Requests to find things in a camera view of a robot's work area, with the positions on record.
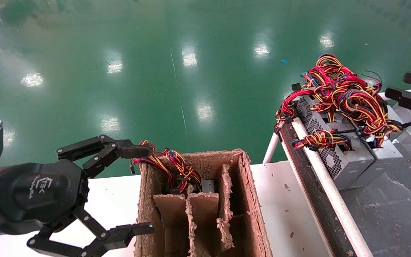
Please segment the wire bundle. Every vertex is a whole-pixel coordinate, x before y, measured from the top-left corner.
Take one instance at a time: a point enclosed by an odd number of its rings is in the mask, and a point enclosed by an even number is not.
[[[180,153],[178,153],[178,151],[170,150],[166,153],[166,157],[176,166],[178,172],[180,173],[182,178],[182,182],[179,187],[180,192],[183,192],[186,189],[188,182],[195,184],[199,191],[202,191],[201,177],[196,171],[193,170],[191,165],[185,163],[185,159]]]
[[[404,126],[388,119],[386,102],[378,95],[382,87],[380,76],[361,75],[367,78],[361,79],[333,54],[323,54],[315,67],[301,74],[302,89],[284,99],[275,115],[276,127],[288,117],[295,117],[292,101],[297,96],[310,95],[318,100],[311,108],[313,111],[326,112],[329,122],[334,122],[336,111],[354,122],[362,122],[362,132],[374,135],[374,146],[381,147],[385,136],[403,130]]]
[[[139,143],[139,145],[150,145],[153,148],[153,154],[150,156],[147,156],[145,158],[135,158],[132,159],[133,164],[137,164],[139,162],[144,162],[151,164],[152,166],[155,166],[156,168],[160,169],[163,171],[167,176],[168,176],[168,186],[169,188],[176,187],[176,178],[173,176],[171,171],[166,168],[166,166],[160,161],[160,159],[157,156],[164,156],[166,153],[169,152],[169,149],[165,149],[162,152],[157,152],[155,149],[155,145],[153,143],[148,142],[147,140],[143,140]]]
[[[166,166],[160,161],[158,156],[166,156],[166,158],[172,162],[172,164],[177,168],[180,177],[181,177],[181,184],[179,185],[180,193],[183,193],[184,190],[187,188],[188,183],[191,182],[195,184],[199,191],[202,191],[201,186],[201,177],[199,174],[193,170],[193,168],[185,163],[185,159],[183,156],[176,150],[172,150],[169,148],[165,148],[162,152],[157,152],[155,149],[155,145],[153,143],[148,142],[147,140],[143,140],[139,143],[139,145],[150,145],[153,148],[153,155],[147,156],[145,158],[136,158],[132,160],[133,164],[137,164],[139,162],[144,162],[151,164],[161,171],[163,171],[168,177],[168,186],[169,188],[177,187],[176,178],[172,174],[172,172],[166,168]]]
[[[337,130],[316,130],[302,140],[292,142],[292,146],[301,149],[307,146],[311,150],[334,148],[337,144],[343,145],[346,151],[352,150],[351,141],[347,136],[337,134]]]

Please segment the gray floor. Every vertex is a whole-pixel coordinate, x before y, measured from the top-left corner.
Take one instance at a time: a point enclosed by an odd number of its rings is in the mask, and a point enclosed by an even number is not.
[[[404,159],[390,172],[341,193],[375,257],[411,256],[411,136],[395,146]]]

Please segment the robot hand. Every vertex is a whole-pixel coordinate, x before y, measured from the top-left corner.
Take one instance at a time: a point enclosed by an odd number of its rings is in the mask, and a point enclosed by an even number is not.
[[[106,231],[84,210],[88,179],[96,177],[119,157],[146,157],[149,145],[130,140],[113,140],[101,135],[57,150],[59,161],[50,164],[25,163],[0,167],[0,234],[20,235],[40,230],[27,246],[51,256],[100,257],[107,251],[125,248],[132,237],[151,234],[150,223],[117,226]],[[94,155],[83,165],[73,161]],[[96,239],[83,249],[49,237],[79,219]]]

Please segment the cardboard box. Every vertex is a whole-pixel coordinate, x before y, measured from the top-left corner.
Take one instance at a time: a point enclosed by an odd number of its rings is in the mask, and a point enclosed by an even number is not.
[[[248,155],[237,149],[183,157],[202,179],[214,180],[215,193],[189,187],[186,195],[163,194],[166,175],[142,164],[137,221],[153,223],[155,233],[137,237],[135,256],[272,257]]]

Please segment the white table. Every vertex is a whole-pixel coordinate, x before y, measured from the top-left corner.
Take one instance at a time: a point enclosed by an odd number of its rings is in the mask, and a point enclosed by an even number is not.
[[[281,161],[251,165],[250,168],[274,256],[332,256],[290,163]],[[106,229],[135,223],[140,182],[140,176],[91,179],[85,209]],[[0,257],[8,256],[8,253],[41,257],[26,246],[34,234],[0,236]],[[62,232],[53,234],[51,239],[84,247],[93,241],[94,235],[75,221]],[[135,239],[126,249],[107,252],[105,257],[133,256],[134,242]]]

